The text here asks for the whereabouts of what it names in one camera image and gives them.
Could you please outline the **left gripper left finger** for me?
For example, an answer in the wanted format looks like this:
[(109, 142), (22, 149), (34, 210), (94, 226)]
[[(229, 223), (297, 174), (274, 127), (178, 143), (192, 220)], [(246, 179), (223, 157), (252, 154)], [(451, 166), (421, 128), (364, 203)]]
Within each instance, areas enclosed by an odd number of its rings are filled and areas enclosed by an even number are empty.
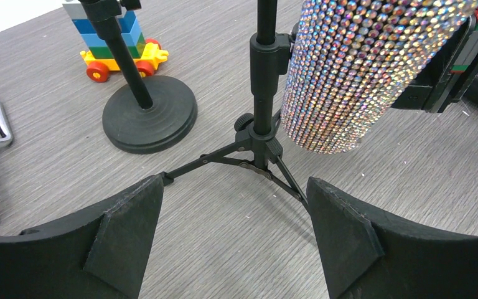
[(0, 298), (137, 298), (161, 211), (149, 176), (56, 220), (0, 236)]

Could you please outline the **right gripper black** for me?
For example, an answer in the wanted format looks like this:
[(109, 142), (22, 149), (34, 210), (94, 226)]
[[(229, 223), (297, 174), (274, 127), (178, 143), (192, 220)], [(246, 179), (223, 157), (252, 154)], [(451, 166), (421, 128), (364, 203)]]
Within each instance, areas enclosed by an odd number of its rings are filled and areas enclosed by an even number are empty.
[(391, 106), (442, 113), (478, 74), (478, 8)]

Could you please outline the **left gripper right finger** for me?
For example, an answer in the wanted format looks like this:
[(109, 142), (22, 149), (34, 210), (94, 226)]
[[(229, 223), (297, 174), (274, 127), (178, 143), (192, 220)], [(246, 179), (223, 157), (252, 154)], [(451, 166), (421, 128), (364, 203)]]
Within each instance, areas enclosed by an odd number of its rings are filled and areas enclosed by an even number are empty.
[(318, 178), (307, 199), (331, 298), (478, 298), (478, 236), (410, 221)]

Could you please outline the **glitter condenser microphone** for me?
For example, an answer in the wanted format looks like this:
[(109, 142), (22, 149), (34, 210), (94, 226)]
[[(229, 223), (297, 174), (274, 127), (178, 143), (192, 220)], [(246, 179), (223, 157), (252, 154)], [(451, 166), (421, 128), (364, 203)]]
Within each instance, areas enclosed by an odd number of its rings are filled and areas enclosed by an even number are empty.
[(304, 1), (281, 126), (321, 154), (356, 148), (478, 1)]

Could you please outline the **black microphone stand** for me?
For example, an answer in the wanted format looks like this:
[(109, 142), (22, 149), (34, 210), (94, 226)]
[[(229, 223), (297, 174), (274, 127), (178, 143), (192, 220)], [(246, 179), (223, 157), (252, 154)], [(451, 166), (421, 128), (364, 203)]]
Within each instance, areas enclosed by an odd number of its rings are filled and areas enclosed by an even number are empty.
[(188, 135), (198, 106), (184, 82), (163, 75), (142, 78), (131, 67), (121, 73), (126, 85), (112, 94), (102, 114), (103, 130), (115, 147), (133, 154), (157, 153)]

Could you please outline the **black tripod stand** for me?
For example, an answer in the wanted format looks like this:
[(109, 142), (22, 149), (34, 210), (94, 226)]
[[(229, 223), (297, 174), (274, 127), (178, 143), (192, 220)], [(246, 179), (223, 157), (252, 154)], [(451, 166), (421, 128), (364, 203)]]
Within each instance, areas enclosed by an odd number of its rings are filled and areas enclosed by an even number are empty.
[(253, 113), (240, 116), (234, 129), (235, 141), (186, 165), (161, 174), (164, 185), (175, 178), (209, 163), (229, 164), (249, 169), (274, 182), (304, 207), (306, 196), (299, 187), (282, 155), (277, 140), (280, 112), (273, 112), (279, 77), (288, 71), (293, 38), (276, 32), (277, 1), (257, 2), (257, 30), (250, 39), (250, 87)]

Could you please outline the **colourful toy brick car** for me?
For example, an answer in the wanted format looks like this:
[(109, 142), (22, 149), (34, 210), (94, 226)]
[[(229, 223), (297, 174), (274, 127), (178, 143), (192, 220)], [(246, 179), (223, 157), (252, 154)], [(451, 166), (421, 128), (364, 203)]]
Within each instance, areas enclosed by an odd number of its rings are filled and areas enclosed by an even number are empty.
[(146, 39), (135, 10), (140, 1), (62, 1), (88, 49), (80, 52), (86, 75), (106, 82), (112, 72), (130, 67), (142, 78), (153, 76), (169, 53), (155, 39)]

